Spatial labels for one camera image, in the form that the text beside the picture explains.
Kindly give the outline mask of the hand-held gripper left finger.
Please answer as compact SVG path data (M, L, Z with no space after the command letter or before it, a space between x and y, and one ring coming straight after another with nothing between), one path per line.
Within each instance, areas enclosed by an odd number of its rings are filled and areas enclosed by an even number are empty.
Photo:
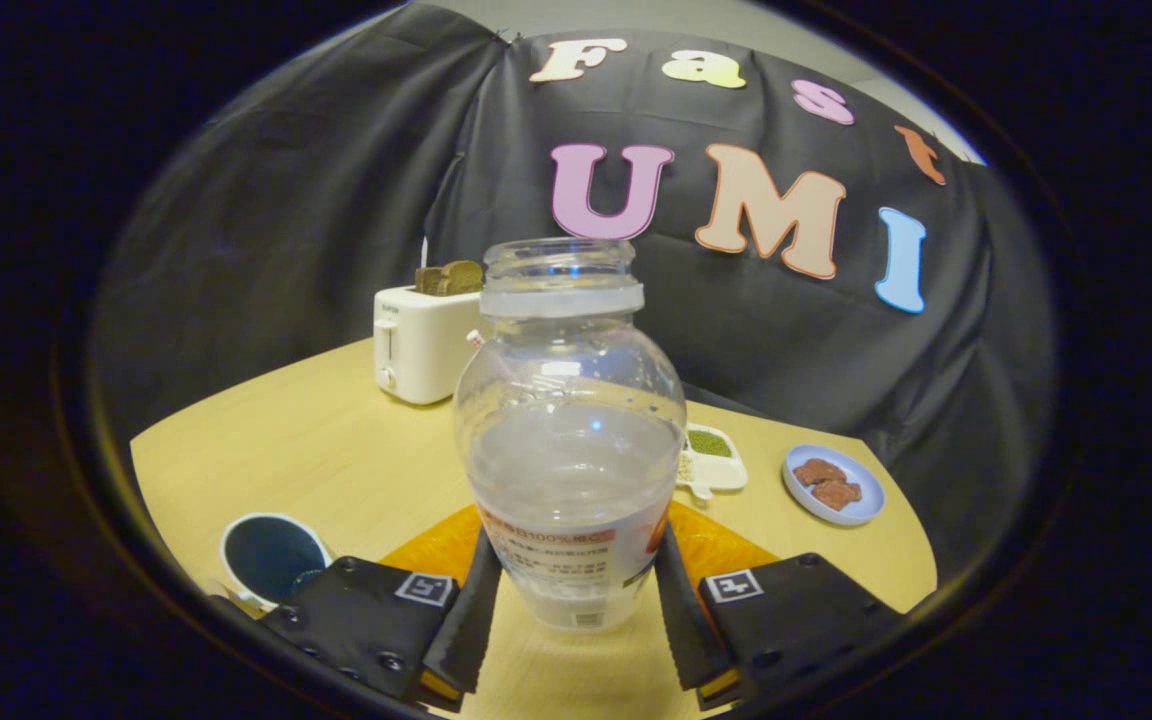
M371 691L457 712L479 685L500 574L468 505L379 562L335 560L262 626Z

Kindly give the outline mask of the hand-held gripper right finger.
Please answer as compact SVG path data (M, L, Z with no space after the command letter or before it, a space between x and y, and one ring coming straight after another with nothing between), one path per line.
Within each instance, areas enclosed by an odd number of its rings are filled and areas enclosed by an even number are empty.
M763 702L858 659L900 614L814 552L778 559L672 503L655 579L669 652L703 710Z

